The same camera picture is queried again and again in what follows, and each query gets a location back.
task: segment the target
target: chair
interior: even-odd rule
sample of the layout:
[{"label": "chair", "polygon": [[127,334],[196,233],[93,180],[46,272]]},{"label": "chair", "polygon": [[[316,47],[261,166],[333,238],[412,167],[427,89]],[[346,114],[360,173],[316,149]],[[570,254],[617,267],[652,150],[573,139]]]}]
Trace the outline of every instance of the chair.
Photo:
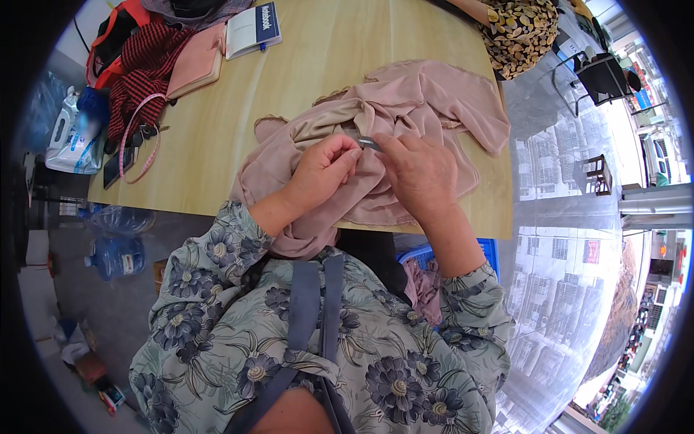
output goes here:
[{"label": "chair", "polygon": [[595,170],[589,171],[586,175],[591,178],[597,176],[597,182],[595,183],[595,195],[596,196],[609,196],[612,194],[612,174],[607,167],[607,161],[605,161],[605,155],[602,153],[598,157],[593,157],[586,161],[587,164],[595,163]]},{"label": "chair", "polygon": [[[561,100],[564,101],[566,107],[569,109],[574,117],[578,117],[578,103],[585,97],[590,97],[593,100],[595,106],[599,106],[606,102],[615,101],[617,99],[622,99],[626,97],[633,96],[634,93],[629,88],[627,79],[624,77],[624,72],[619,66],[617,59],[613,55],[604,57],[602,59],[591,62],[586,66],[578,69],[575,73],[578,79],[581,81],[583,86],[586,88],[588,94],[576,99],[574,102],[574,107],[571,107],[569,101],[564,98],[563,94],[559,91],[557,87],[557,82],[555,76],[557,73],[557,68],[563,64],[569,62],[570,60],[578,59],[580,56],[587,58],[585,52],[581,51],[569,57],[565,61],[559,63],[554,69],[552,69],[552,86],[557,91]],[[600,83],[604,86],[602,90],[605,92],[598,92],[594,88],[594,84]]]}]

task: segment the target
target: floral blouse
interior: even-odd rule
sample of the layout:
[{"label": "floral blouse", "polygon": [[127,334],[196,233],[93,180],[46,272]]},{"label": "floral blouse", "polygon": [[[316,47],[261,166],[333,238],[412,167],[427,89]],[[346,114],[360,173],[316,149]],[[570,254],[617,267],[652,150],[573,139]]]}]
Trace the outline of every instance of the floral blouse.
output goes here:
[{"label": "floral blouse", "polygon": [[557,9],[551,0],[482,0],[491,28],[478,24],[491,66],[506,80],[529,70],[552,49]]},{"label": "floral blouse", "polygon": [[[444,279],[438,332],[345,255],[337,363],[287,360],[292,261],[270,259],[255,289],[244,272],[273,238],[246,206],[224,203],[209,232],[175,250],[149,315],[151,334],[130,366],[130,385],[156,433],[222,433],[282,366],[293,386],[321,400],[317,376],[335,385],[357,433],[490,433],[504,384],[513,319],[489,264]],[[320,324],[309,340],[319,351]]]}]

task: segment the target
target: pink garment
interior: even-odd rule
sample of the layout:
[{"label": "pink garment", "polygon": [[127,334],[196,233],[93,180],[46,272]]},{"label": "pink garment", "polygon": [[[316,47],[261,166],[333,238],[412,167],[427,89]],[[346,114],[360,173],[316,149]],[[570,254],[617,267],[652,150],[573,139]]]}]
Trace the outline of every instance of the pink garment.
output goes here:
[{"label": "pink garment", "polygon": [[441,316],[441,304],[439,300],[439,288],[441,287],[441,273],[436,259],[427,262],[427,269],[421,269],[415,258],[410,258],[403,263],[407,275],[405,294],[412,302],[412,308],[419,315],[427,319],[431,326],[438,326]]},{"label": "pink garment", "polygon": [[[239,168],[230,200],[251,206],[279,190],[291,179],[302,152],[333,133],[433,138],[455,157],[459,197],[471,191],[480,176],[460,150],[457,133],[469,130],[492,156],[508,143],[509,120],[494,84],[485,77],[435,60],[412,60],[387,65],[365,81],[318,101],[289,122],[258,120],[255,136],[260,145]],[[395,198],[375,152],[365,149],[356,176],[284,228],[271,250],[287,258],[311,258],[335,243],[337,229],[332,225],[340,219],[384,226],[415,223]]]}]

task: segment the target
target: pink measuring tape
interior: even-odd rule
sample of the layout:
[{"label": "pink measuring tape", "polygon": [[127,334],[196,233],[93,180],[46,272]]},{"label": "pink measuring tape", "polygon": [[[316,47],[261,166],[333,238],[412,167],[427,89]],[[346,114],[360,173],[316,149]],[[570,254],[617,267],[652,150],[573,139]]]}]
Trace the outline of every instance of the pink measuring tape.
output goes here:
[{"label": "pink measuring tape", "polygon": [[144,167],[142,168],[142,172],[139,173],[139,176],[137,178],[135,178],[135,180],[133,180],[133,181],[128,181],[126,179],[126,176],[123,173],[123,151],[126,147],[126,140],[128,139],[128,132],[130,131],[130,125],[133,124],[133,119],[135,118],[137,111],[140,108],[142,108],[142,106],[144,106],[145,103],[149,102],[150,100],[152,100],[154,98],[163,98],[165,101],[167,100],[167,97],[164,94],[152,94],[152,95],[148,96],[147,98],[143,99],[142,102],[135,109],[133,116],[130,118],[130,121],[128,122],[128,126],[126,127],[126,132],[123,134],[123,140],[121,140],[121,148],[118,151],[118,171],[121,174],[121,179],[128,184],[134,184],[134,183],[138,182],[140,180],[140,178],[143,177],[145,173],[147,173],[147,170],[152,165],[152,162],[154,161],[154,157],[157,155],[157,151],[159,150],[159,141],[160,141],[159,127],[157,127],[157,125],[154,124],[154,128],[157,130],[157,144],[154,146],[154,151],[152,151],[152,154],[150,154],[149,158],[147,158],[147,161],[146,161],[146,163],[144,163]]}]

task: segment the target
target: woman's left hand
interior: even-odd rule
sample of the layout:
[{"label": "woman's left hand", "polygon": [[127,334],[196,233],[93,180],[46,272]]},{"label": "woman's left hand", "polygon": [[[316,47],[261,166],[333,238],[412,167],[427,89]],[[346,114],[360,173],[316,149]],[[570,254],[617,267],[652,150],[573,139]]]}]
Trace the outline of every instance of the woman's left hand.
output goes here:
[{"label": "woman's left hand", "polygon": [[355,174],[362,154],[359,145],[344,134],[329,135],[306,149],[290,182],[282,189],[302,214],[327,201]]},{"label": "woman's left hand", "polygon": [[265,196],[248,211],[258,226],[272,237],[286,225],[327,201],[355,174],[362,154],[359,145],[344,134],[329,135],[304,151],[291,180]]}]

